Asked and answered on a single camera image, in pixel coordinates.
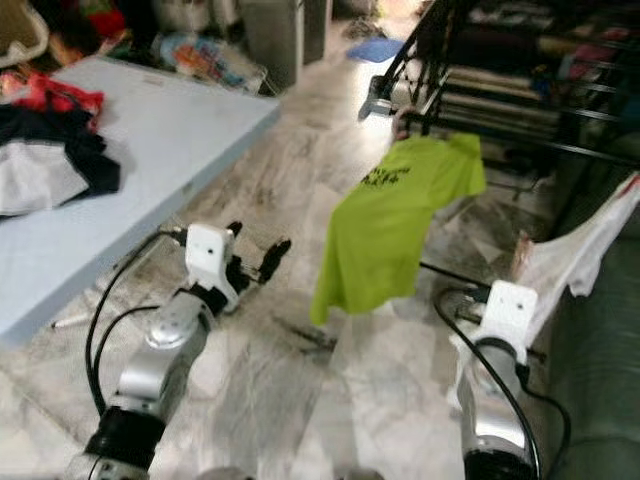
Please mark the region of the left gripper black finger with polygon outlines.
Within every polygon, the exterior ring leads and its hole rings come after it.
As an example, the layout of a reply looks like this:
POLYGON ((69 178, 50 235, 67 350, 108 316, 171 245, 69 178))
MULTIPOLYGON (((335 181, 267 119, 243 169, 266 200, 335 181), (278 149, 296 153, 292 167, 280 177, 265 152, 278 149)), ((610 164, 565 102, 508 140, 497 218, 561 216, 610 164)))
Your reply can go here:
POLYGON ((271 244, 259 265, 259 284, 270 282, 291 247, 291 239, 279 239, 278 242, 271 244))

